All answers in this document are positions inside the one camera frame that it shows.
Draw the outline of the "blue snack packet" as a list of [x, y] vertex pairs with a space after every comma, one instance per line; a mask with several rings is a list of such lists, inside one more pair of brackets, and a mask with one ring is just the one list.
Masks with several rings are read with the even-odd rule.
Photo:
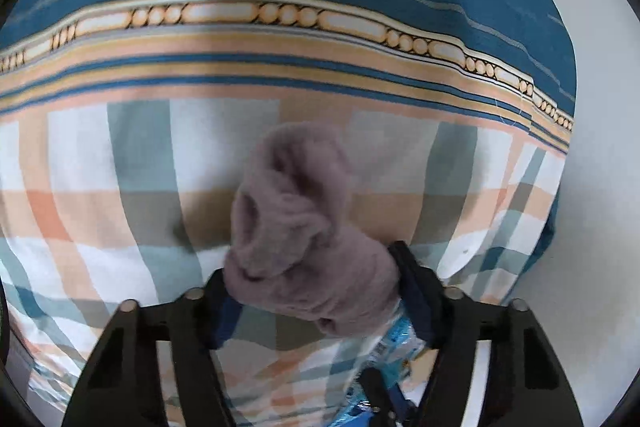
[[393, 387], [410, 375], [410, 362], [425, 348], [411, 324], [403, 306], [398, 308], [397, 317], [378, 340], [373, 350], [357, 366], [355, 377], [350, 382], [345, 398], [328, 426], [343, 426], [360, 413], [369, 410], [369, 402], [357, 381], [363, 369], [378, 369], [386, 384]]

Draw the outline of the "purple knitted sock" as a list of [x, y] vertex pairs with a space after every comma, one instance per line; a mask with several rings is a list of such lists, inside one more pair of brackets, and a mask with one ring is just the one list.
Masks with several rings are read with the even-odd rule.
[[349, 222], [351, 198], [349, 161], [332, 127], [271, 130], [250, 154], [232, 204], [229, 294], [328, 335], [380, 329], [399, 305], [399, 272], [386, 247]]

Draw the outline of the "plaid checkered table cloth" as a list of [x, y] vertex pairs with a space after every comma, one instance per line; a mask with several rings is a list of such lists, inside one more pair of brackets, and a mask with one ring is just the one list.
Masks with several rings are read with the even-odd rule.
[[56, 426], [119, 303], [224, 262], [250, 152], [318, 121], [349, 221], [500, 303], [541, 257], [574, 126], [552, 0], [17, 0], [1, 29], [8, 371]]

